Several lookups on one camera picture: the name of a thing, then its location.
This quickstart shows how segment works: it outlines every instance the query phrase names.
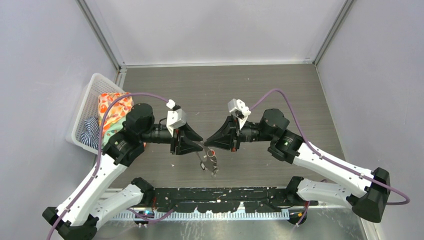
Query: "blue striped fabric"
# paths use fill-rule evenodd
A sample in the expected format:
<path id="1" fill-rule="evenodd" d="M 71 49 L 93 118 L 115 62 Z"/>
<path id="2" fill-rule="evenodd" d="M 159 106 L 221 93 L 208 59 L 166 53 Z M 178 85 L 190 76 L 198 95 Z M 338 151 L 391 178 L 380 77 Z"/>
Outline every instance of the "blue striped fabric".
<path id="1" fill-rule="evenodd" d="M 97 149 L 99 147 L 99 122 L 91 116 L 84 121 L 85 131 L 81 133 L 81 143 Z"/>

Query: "white plastic basket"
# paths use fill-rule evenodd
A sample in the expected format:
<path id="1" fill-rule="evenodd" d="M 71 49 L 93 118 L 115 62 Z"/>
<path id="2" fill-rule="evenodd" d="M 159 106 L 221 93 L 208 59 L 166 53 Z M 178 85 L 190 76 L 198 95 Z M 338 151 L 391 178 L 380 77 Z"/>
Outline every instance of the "white plastic basket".
<path id="1" fill-rule="evenodd" d="M 66 134 L 66 140 L 68 142 L 94 154 L 97 154 L 98 150 L 85 145 L 80 139 L 81 134 L 85 131 L 84 121 L 89 117 L 98 116 L 99 95 L 103 93 L 124 93 L 124 90 L 100 73 L 94 73 L 90 82 L 84 87 L 81 93 Z"/>

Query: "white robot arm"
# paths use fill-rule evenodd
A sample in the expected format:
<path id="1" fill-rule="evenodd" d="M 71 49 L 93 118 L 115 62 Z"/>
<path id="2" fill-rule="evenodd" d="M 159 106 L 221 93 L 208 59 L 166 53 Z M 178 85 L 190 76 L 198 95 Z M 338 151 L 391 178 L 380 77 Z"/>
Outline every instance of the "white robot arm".
<path id="1" fill-rule="evenodd" d="M 292 195 L 289 198 L 293 204 L 305 201 L 332 203 L 351 208 L 355 214 L 368 221 L 381 222 L 390 191 L 366 180 L 364 176 L 390 185 L 389 173 L 386 170 L 377 168 L 371 171 L 355 166 L 308 142 L 320 153 L 318 156 L 301 136 L 287 129 L 290 122 L 279 109 L 265 110 L 262 119 L 257 123 L 247 121 L 249 108 L 239 99 L 231 100 L 228 103 L 228 110 L 231 115 L 227 117 L 223 126 L 205 141 L 205 146 L 235 152 L 243 142 L 269 141 L 268 152 L 274 158 L 310 169 L 335 182 L 315 182 L 294 176 L 286 188 Z M 347 169 L 359 172 L 360 176 L 330 163 L 323 159 L 323 156 Z"/>
<path id="2" fill-rule="evenodd" d="M 170 152 L 175 155 L 203 150 L 202 146 L 195 143 L 203 139 L 187 124 L 184 111 L 175 103 L 169 107 L 172 110 L 168 111 L 167 125 L 164 126 L 160 123 L 154 124 L 155 117 L 150 105 L 134 105 L 126 115 L 124 128 L 110 137 L 103 148 L 100 166 L 95 165 L 62 204 L 46 208 L 42 215 L 51 225 L 66 211 L 56 226 L 56 230 L 64 239 L 92 239 L 105 222 L 121 211 L 152 200 L 153 187 L 142 178 L 135 178 L 122 191 L 98 202 L 110 184 L 144 152 L 144 143 L 170 144 Z M 93 176 L 96 167 L 98 172 Z M 72 207 L 67 209 L 91 178 L 91 183 Z"/>

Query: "cable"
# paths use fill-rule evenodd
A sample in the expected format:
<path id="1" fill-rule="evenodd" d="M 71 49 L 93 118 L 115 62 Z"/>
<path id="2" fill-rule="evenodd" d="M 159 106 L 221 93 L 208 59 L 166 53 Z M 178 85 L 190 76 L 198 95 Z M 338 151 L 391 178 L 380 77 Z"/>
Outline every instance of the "cable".
<path id="1" fill-rule="evenodd" d="M 127 210 L 130 211 L 131 213 L 135 214 L 138 218 L 148 222 L 149 224 L 155 224 L 157 222 L 160 222 L 160 221 L 166 219 L 169 215 L 171 215 L 174 212 L 174 210 L 171 209 L 158 219 L 149 219 L 149 218 L 145 218 L 145 215 L 140 214 L 140 213 L 136 212 L 135 210 L 133 210 L 131 208 L 127 208 Z"/>
<path id="2" fill-rule="evenodd" d="M 290 231 L 290 235 L 289 236 L 291 236 L 292 234 L 293 234 L 293 231 L 297 228 L 297 227 L 299 227 L 299 224 L 302 222 L 302 220 L 304 219 L 304 217 L 306 216 L 306 213 L 308 212 L 308 209 L 309 209 L 309 205 L 311 204 L 311 202 L 310 201 L 307 201 L 306 202 L 306 205 L 305 205 L 305 211 L 303 212 L 303 214 L 302 214 L 302 216 L 300 217 L 300 219 L 299 219 L 299 221 L 297 221 L 296 222 L 296 225 L 291 229 L 291 231 Z"/>
<path id="3" fill-rule="evenodd" d="M 155 204 L 156 204 L 156 197 L 153 198 L 153 203 L 151 204 L 151 211 L 152 212 L 156 209 Z"/>
<path id="4" fill-rule="evenodd" d="M 343 169 L 343 170 L 346 170 L 346 171 L 348 171 L 348 172 L 350 172 L 350 173 L 352 173 L 352 174 L 354 174 L 354 175 L 357 175 L 357 176 L 359 176 L 359 177 L 361 177 L 361 178 L 364 178 L 364 179 L 366 179 L 366 180 L 368 180 L 368 181 L 370 181 L 370 182 L 372 182 L 372 183 L 374 183 L 374 184 L 377 184 L 377 185 L 379 185 L 379 186 L 381 186 L 381 187 L 383 187 L 383 188 L 386 188 L 387 190 L 389 190 L 389 191 L 392 191 L 392 192 L 395 192 L 395 193 L 397 193 L 398 195 L 400 195 L 400 196 L 402 196 L 403 198 L 405 198 L 405 201 L 400 201 L 400 202 L 388 202 L 387 203 L 387 205 L 405 205 L 405 204 L 408 204 L 411 200 L 410 200 L 410 198 L 405 194 L 405 193 L 403 193 L 403 192 L 401 192 L 400 190 L 397 190 L 396 188 L 394 188 L 394 187 L 392 187 L 392 186 L 389 186 L 389 185 L 387 185 L 387 184 L 384 184 L 384 183 L 382 183 L 382 182 L 379 182 L 379 181 L 377 181 L 377 180 L 374 180 L 373 178 L 371 178 L 371 177 L 369 177 L 369 176 L 365 176 L 365 175 L 361 175 L 361 173 L 360 172 L 357 172 L 357 171 L 355 171 L 355 170 L 353 170 L 353 169 L 350 169 L 350 168 L 348 168 L 348 167 L 346 167 L 346 166 L 344 166 L 344 165 L 342 165 L 342 164 L 340 164 L 340 163 L 338 163 L 338 162 L 336 162 L 336 161 L 333 161 L 333 160 L 331 160 L 330 158 L 328 158 L 328 157 L 326 157 L 326 156 L 324 156 L 324 155 L 321 155 L 321 153 L 319 152 L 319 151 L 317 151 L 315 148 L 313 148 L 312 147 L 312 145 L 311 145 L 311 143 L 308 141 L 308 139 L 306 138 L 306 136 L 305 136 L 305 134 L 304 134 L 304 132 L 302 131 L 302 129 L 301 129 L 301 126 L 300 126 L 300 124 L 299 124 L 299 121 L 298 121 L 298 119 L 297 119 L 297 117 L 296 117 L 296 115 L 295 115 L 295 112 L 294 112 L 294 110 L 293 110 L 293 107 L 292 107 L 292 105 L 290 104 L 290 102 L 289 102 L 289 99 L 287 98 L 287 96 L 286 96 L 286 94 L 283 92 L 283 90 L 281 90 L 281 89 L 279 89 L 279 88 L 274 88 L 274 89 L 271 89 L 269 92 L 267 92 L 265 95 L 263 95 L 263 97 L 261 98 L 261 99 L 259 99 L 259 101 L 257 101 L 257 103 L 255 103 L 251 108 L 250 108 L 250 110 L 251 111 L 253 111 L 253 109 L 255 109 L 262 101 L 264 101 L 264 99 L 266 99 L 270 94 L 272 94 L 273 92 L 278 92 L 278 93 L 280 93 L 281 95 L 282 95 L 282 97 L 284 98 L 284 100 L 285 100 L 285 102 L 287 103 L 287 106 L 288 106 L 288 109 L 290 109 L 290 112 L 291 112 L 291 115 L 293 116 L 293 119 L 294 119 L 294 123 L 296 124 L 296 126 L 297 126 L 297 129 L 299 129 L 299 132 L 300 132 L 300 135 L 302 136 L 302 138 L 303 138 L 303 140 L 304 140 L 304 142 L 306 143 L 306 145 L 310 148 L 310 150 L 312 151 L 312 152 L 314 152 L 316 155 L 318 155 L 318 157 L 320 157 L 320 158 L 322 158 L 322 159 L 324 159 L 324 160 L 326 160 L 327 162 L 329 162 L 329 163 L 331 163 L 331 164 L 333 164 L 333 165 L 336 165 L 337 167 L 339 167 L 339 168 L 341 168 L 341 169 Z"/>
<path id="5" fill-rule="evenodd" d="M 327 179 L 322 179 L 321 181 L 320 181 L 321 183 L 328 183 L 329 181 L 327 180 Z M 302 214 L 302 216 L 300 217 L 300 219 L 299 219 L 299 221 L 297 221 L 296 222 L 296 225 L 293 227 L 293 229 L 291 229 L 291 231 L 290 231 L 290 236 L 291 236 L 291 234 L 293 233 L 293 230 L 296 228 L 296 227 L 299 227 L 299 224 L 301 224 L 301 222 L 302 222 L 302 220 L 304 219 L 304 217 L 305 217 L 305 215 L 306 215 L 306 213 L 308 212 L 308 209 L 309 209 L 309 205 L 311 204 L 311 201 L 307 201 L 306 202 L 306 205 L 305 205 L 305 212 Z"/>
<path id="6" fill-rule="evenodd" d="M 159 120 L 159 123 L 158 123 L 158 124 L 161 124 L 161 122 L 162 122 L 163 120 L 166 120 L 166 119 L 167 119 L 167 117 L 162 118 L 161 120 Z"/>
<path id="7" fill-rule="evenodd" d="M 277 207 L 277 208 L 279 208 L 279 209 L 289 209 L 289 208 L 292 208 L 292 207 L 294 207 L 295 205 L 291 205 L 291 206 L 285 206 L 285 207 Z"/>
<path id="8" fill-rule="evenodd" d="M 87 181 L 87 183 L 81 188 L 81 190 L 78 192 L 78 194 L 72 199 L 72 201 L 70 201 L 70 203 L 66 206 L 65 210 L 59 215 L 59 217 L 56 219 L 56 221 L 53 223 L 53 225 L 50 228 L 50 231 L 48 232 L 47 238 L 46 240 L 50 240 L 52 238 L 53 232 L 55 231 L 56 227 L 58 226 L 59 222 L 62 220 L 62 218 L 65 216 L 65 214 L 67 212 L 70 211 L 71 207 L 74 205 L 74 203 L 78 200 L 78 198 L 81 197 L 81 195 L 84 193 L 84 191 L 90 186 L 90 184 L 92 183 L 92 181 L 94 180 L 94 178 L 97 175 L 97 172 L 99 171 L 100 168 L 100 161 L 101 161 L 101 156 L 102 156 L 102 138 L 103 138 L 103 127 L 105 125 L 105 121 L 106 121 L 106 117 L 108 116 L 109 111 L 111 110 L 111 108 L 117 103 L 119 102 L 119 100 L 126 98 L 126 97 L 132 97 L 132 96 L 148 96 L 148 97 L 153 97 L 153 98 L 157 98 L 159 100 L 164 101 L 165 103 L 169 102 L 169 99 L 166 99 L 162 96 L 153 94 L 153 93 L 148 93 L 148 92 L 134 92 L 134 93 L 128 93 L 122 96 L 117 97 L 107 108 L 106 112 L 104 113 L 103 118 L 101 119 L 101 124 L 99 127 L 99 131 L 98 131 L 98 148 L 97 148 L 97 158 L 95 160 L 95 167 L 94 167 L 94 172 L 91 175 L 90 179 Z"/>

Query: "white wall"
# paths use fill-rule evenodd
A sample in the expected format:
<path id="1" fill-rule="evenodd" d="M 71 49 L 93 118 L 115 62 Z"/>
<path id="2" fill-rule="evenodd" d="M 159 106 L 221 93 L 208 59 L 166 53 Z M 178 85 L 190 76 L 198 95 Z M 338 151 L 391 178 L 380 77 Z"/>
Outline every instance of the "white wall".
<path id="1" fill-rule="evenodd" d="M 0 239 L 44 239 L 42 212 L 93 165 L 65 141 L 77 99 L 93 73 L 115 69 L 74 0 L 1 1 L 0 29 Z"/>
<path id="2" fill-rule="evenodd" d="M 388 170 L 411 198 L 386 207 L 389 240 L 424 236 L 423 12 L 422 0 L 356 1 L 318 65 L 347 160 Z"/>
<path id="3" fill-rule="evenodd" d="M 345 0 L 89 0 L 127 65 L 312 61 Z"/>

